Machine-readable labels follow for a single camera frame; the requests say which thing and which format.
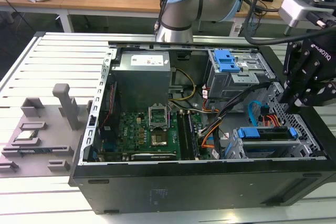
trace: workbench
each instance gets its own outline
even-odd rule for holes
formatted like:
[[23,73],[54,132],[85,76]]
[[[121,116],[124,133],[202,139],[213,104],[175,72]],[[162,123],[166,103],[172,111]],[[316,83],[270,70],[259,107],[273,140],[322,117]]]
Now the workbench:
[[[59,105],[52,88],[62,82],[70,85],[69,94],[77,104],[87,104],[93,98],[108,41],[146,42],[154,41],[154,36],[46,33],[30,41],[0,82],[0,150],[23,114],[20,106],[26,97],[40,97],[44,105]],[[194,41],[247,44],[243,38],[229,37],[194,36]],[[283,62],[286,44],[272,48]],[[316,109],[336,134],[336,106]],[[1,178],[0,223],[271,223],[305,219],[314,219],[310,223],[336,222],[336,183],[320,187],[290,207],[98,216],[79,188],[68,186],[68,179]]]
[[[50,13],[60,17],[64,32],[74,32],[70,15],[97,15],[121,17],[157,18],[160,11],[160,0],[48,0],[32,3],[28,0],[8,0],[18,12]],[[265,2],[268,8],[279,8],[283,0]],[[238,36],[245,20],[249,6],[243,3],[241,11],[232,19],[234,22],[230,36]],[[0,11],[12,12],[13,9],[5,0],[0,0]],[[284,24],[278,13],[267,13],[261,20],[265,24]]]

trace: floor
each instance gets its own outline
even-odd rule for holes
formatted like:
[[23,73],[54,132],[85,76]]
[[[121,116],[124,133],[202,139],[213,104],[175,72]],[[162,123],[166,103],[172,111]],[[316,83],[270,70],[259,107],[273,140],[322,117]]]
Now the floor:
[[[2,19],[4,13],[0,12],[0,79],[6,74],[16,58],[34,35],[21,17],[15,14],[14,23],[8,24]],[[63,32],[60,24],[55,21],[53,14],[25,13],[25,19],[36,31]],[[102,17],[88,16],[89,26],[84,16],[71,17],[75,32],[79,33],[124,33],[124,34],[152,34],[156,19],[132,17]],[[194,35],[228,36],[231,22],[202,24],[202,32],[198,32],[198,23],[193,24]],[[262,24],[255,37],[282,37],[285,25]],[[292,34],[299,34],[303,30],[294,30]]]

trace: sticker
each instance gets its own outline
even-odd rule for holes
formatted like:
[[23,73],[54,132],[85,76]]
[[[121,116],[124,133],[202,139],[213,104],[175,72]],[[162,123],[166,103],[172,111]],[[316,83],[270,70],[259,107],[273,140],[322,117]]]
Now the sticker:
[[221,140],[228,140],[228,139],[229,139],[229,136],[230,136],[229,133],[226,132],[226,133],[223,134],[223,137],[221,137],[220,139],[221,139]]
[[34,150],[20,150],[20,153],[35,153]]
[[245,62],[237,62],[237,65],[239,67],[247,67],[247,64]]
[[212,155],[214,156],[215,159],[219,159],[219,154],[218,152],[215,151],[215,149],[212,150]]
[[163,66],[163,55],[133,55],[131,66]]
[[203,94],[204,99],[208,99],[208,91],[207,90],[203,90],[202,94]]

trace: green motherboard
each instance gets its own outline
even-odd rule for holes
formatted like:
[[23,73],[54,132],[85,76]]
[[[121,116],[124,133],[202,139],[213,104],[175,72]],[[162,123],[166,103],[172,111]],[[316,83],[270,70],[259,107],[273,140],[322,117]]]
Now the green motherboard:
[[[151,122],[163,123],[165,122],[163,118],[164,113],[157,111],[152,113]],[[201,115],[193,113],[191,119],[196,134],[203,127]],[[128,161],[129,155],[141,153],[174,154],[177,160],[181,160],[177,113],[170,112],[167,115],[167,122],[166,130],[151,129],[148,112],[122,113],[117,141],[103,140],[101,153],[104,161]]]

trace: metal table surface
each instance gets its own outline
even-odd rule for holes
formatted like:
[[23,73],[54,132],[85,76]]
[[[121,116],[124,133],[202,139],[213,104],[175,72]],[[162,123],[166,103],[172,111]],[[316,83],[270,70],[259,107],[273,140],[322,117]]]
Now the metal table surface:
[[[109,40],[153,41],[154,37],[46,33],[31,40],[0,82],[0,150],[22,116],[20,106],[26,97],[59,104],[51,91],[55,83],[66,82],[78,104],[93,98]],[[194,41],[247,44],[229,37],[195,36]],[[272,48],[283,61],[286,45]],[[316,109],[336,135],[336,106]],[[68,177],[1,178],[0,223],[336,223],[336,183],[318,188],[290,207],[97,216],[79,189],[67,182]]]

